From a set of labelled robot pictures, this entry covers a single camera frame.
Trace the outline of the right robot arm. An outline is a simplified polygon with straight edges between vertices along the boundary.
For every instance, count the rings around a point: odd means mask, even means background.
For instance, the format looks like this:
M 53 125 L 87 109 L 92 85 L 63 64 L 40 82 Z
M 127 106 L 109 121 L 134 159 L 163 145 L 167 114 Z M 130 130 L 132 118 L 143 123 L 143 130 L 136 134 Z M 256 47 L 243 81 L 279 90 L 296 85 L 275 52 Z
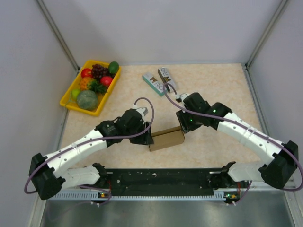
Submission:
M 198 92 L 183 93 L 176 98 L 183 104 L 176 115 L 184 133 L 201 126 L 211 127 L 236 139 L 259 157 L 257 162 L 229 163 L 221 175 L 224 186 L 232 187 L 240 181 L 258 181 L 284 189 L 297 169 L 294 161 L 298 158 L 296 143 L 291 140 L 284 143 L 260 132 L 222 103 L 209 105 Z

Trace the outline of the brown cardboard box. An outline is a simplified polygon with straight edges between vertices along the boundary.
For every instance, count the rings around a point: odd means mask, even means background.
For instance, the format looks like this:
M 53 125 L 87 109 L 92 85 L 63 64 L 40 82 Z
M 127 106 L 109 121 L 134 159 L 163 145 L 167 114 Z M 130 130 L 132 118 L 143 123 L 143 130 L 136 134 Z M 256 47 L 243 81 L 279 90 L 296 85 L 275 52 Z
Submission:
M 154 144 L 149 145 L 149 151 L 157 151 L 164 148 L 173 147 L 182 144 L 185 141 L 180 126 L 170 129 L 154 132 L 151 134 L 154 139 Z

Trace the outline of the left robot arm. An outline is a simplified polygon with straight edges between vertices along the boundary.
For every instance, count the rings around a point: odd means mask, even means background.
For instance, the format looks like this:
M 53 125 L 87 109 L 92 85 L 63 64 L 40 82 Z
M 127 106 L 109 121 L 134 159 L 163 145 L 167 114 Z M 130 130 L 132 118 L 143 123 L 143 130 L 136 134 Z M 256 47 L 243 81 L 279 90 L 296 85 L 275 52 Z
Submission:
M 61 190 L 81 185 L 103 187 L 108 173 L 103 165 L 94 163 L 83 168 L 72 166 L 89 155 L 128 139 L 132 144 L 150 145 L 151 122 L 144 120 L 146 107 L 129 109 L 121 117 L 103 121 L 87 135 L 65 148 L 43 156 L 41 153 L 31 159 L 29 178 L 40 199 L 47 200 Z

